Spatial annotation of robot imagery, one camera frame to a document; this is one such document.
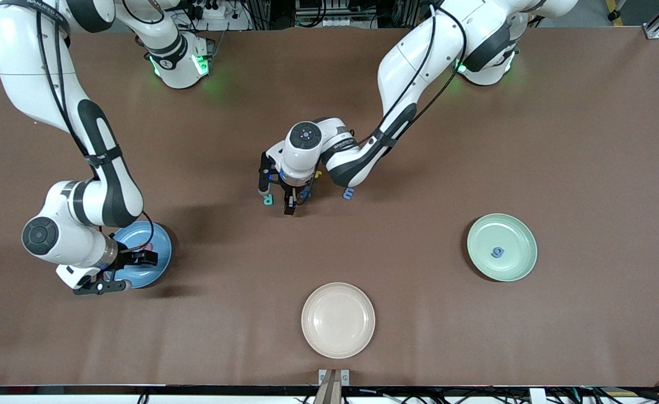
brown table surface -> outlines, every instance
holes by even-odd
[[[640,29],[529,30],[500,84],[457,80],[351,201],[319,177],[295,217],[262,204],[260,153],[294,123],[373,129],[376,69],[403,33],[229,33],[213,76],[186,90],[154,77],[130,35],[73,38],[145,209],[178,240],[156,286],[101,297],[74,296],[21,246],[47,189],[89,171],[0,85],[0,384],[303,384],[321,368],[354,384],[654,384],[659,41]],[[536,236],[522,281],[467,263],[468,227],[493,212]],[[336,281],[376,310],[347,360],[315,353],[300,326]]]

black band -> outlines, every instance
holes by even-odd
[[[376,138],[376,141],[378,141],[380,145],[389,146],[390,148],[396,146],[397,141],[399,140],[398,138],[390,138],[390,136],[387,136],[386,133],[383,133],[383,131],[380,131],[378,128],[375,130],[375,133],[372,133],[372,136]]]
[[[343,131],[340,133],[337,133],[337,135],[342,135],[342,133],[349,133],[349,131]],[[349,150],[350,148],[354,148],[354,146],[359,146],[360,144],[357,143],[357,140],[353,137],[348,137],[345,139],[342,139],[340,141],[337,141],[334,145],[330,146],[329,149],[322,151],[322,153],[319,155],[319,158],[322,161],[322,164],[327,164],[327,161],[334,156],[334,154],[339,153],[340,151],[345,151]]]
[[[107,117],[104,115],[103,110],[101,110],[96,103],[85,99],[78,103],[77,112],[80,116],[83,128],[85,128],[85,132],[87,133],[87,138],[89,139],[91,146],[93,146],[93,151],[99,155],[111,153],[111,150],[108,150],[105,146],[103,135],[98,126],[99,120],[103,121],[107,130],[109,130],[109,135],[111,136],[112,141],[116,145],[117,140],[114,138],[114,133],[112,133],[112,129],[107,122]],[[125,197],[122,195],[122,186],[117,171],[112,164],[103,166],[102,171],[104,174],[104,181],[107,184],[107,193],[105,195],[105,200],[103,201],[103,223],[106,226],[111,227],[127,227],[137,219],[137,216],[132,215],[127,211]],[[83,186],[82,183],[77,186],[75,191],[76,198],[78,197],[78,190],[81,186]],[[78,210],[82,210],[81,204],[82,202],[80,202],[80,209],[74,205],[75,214],[78,218],[80,218],[80,212],[78,212]]]
[[[166,54],[172,52],[173,49],[177,48],[177,46],[182,42],[182,34],[177,33],[177,38],[175,38],[175,41],[172,41],[172,43],[169,46],[165,46],[165,48],[160,48],[160,49],[155,49],[155,48],[150,48],[148,46],[145,46],[145,49],[148,50],[148,52],[152,54]]]
[[[119,145],[117,145],[103,154],[85,156],[85,161],[94,168],[99,168],[105,164],[112,164],[112,161],[120,156],[122,156],[122,150],[119,148]]]
[[[70,192],[72,192],[72,189],[75,187],[75,184],[77,184],[78,181],[70,181],[65,186],[62,187],[62,191],[60,191],[60,195],[63,195],[64,197],[70,199]]]
[[[100,16],[93,0],[70,0],[67,7],[75,21],[88,33],[100,33],[112,26],[112,21],[107,22]]]
[[[404,135],[404,130],[407,128],[407,125],[409,122],[411,122],[412,118],[414,118],[416,112],[417,105],[415,103],[411,103],[404,107],[402,112],[396,118],[394,118],[394,121],[391,123],[391,125],[386,128],[386,133],[384,136],[390,139],[393,137],[396,140],[399,140],[399,138]],[[349,161],[330,169],[329,176],[331,176],[331,180],[338,186],[349,186],[349,183],[352,182],[352,179],[354,179],[354,177],[357,176],[360,171],[367,167],[367,164],[372,162],[372,159],[383,149],[383,147],[384,146],[378,141],[375,141],[374,143],[370,141],[370,143],[365,146],[365,148],[370,149],[364,153],[363,156],[354,161]],[[383,156],[390,150],[391,146],[386,148]]]
[[[504,49],[511,45],[511,26],[508,23],[503,23],[501,27],[491,34],[481,43],[476,49],[467,56],[462,64],[470,72],[478,72],[483,69],[486,64],[491,62],[491,59],[503,52]]]
[[[185,57],[185,54],[187,54],[187,39],[184,38],[184,36],[180,35],[180,48],[178,48],[175,52],[168,54],[167,56],[157,56],[156,54],[152,53],[152,59],[155,61],[155,63],[165,69],[166,71],[171,71],[172,69],[175,69],[177,66],[177,62],[181,61],[183,57]]]
[[[68,23],[67,19],[60,11],[55,10],[55,8],[43,2],[39,2],[38,0],[4,0],[4,2],[0,3],[0,6],[20,6],[39,11],[42,15],[50,18],[50,20],[57,22],[60,28],[65,31],[65,35],[70,37],[70,23]]]
[[[72,211],[75,212],[77,220],[86,226],[93,226],[93,223],[90,221],[90,219],[87,218],[87,215],[85,214],[85,207],[82,202],[82,198],[85,196],[85,189],[90,181],[92,180],[81,181],[79,184],[77,184],[75,187],[75,192],[72,194]]]

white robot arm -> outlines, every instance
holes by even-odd
[[[268,194],[271,183],[282,186],[285,213],[293,214],[303,202],[298,201],[297,190],[311,184],[319,161],[337,185],[357,186],[426,111],[417,114],[419,97],[447,67],[454,69],[449,81],[462,71],[478,85],[498,82],[526,29],[527,13],[556,18],[576,2],[442,0],[432,5],[429,18],[401,38],[380,63],[377,79],[384,117],[367,142],[358,143],[339,118],[297,123],[285,140],[262,154],[260,194]],[[271,180],[272,174],[279,179]]]
[[[129,12],[122,3],[122,12]],[[76,294],[129,289],[129,282],[114,281],[114,271],[157,261],[156,253],[128,249],[94,228],[127,227],[142,214],[143,205],[109,122],[80,86],[67,48],[71,31],[97,33],[115,17],[112,0],[0,0],[0,77],[6,94],[22,113],[70,133],[94,174],[85,181],[53,185],[40,213],[22,231],[27,251],[58,264],[57,274]],[[157,52],[174,61],[161,76],[168,85],[188,86],[201,77],[187,49],[178,51],[187,41],[170,19],[134,29],[145,44],[179,43]],[[193,69],[188,74],[175,68],[180,66]],[[113,271],[108,281],[102,276],[106,270]]]

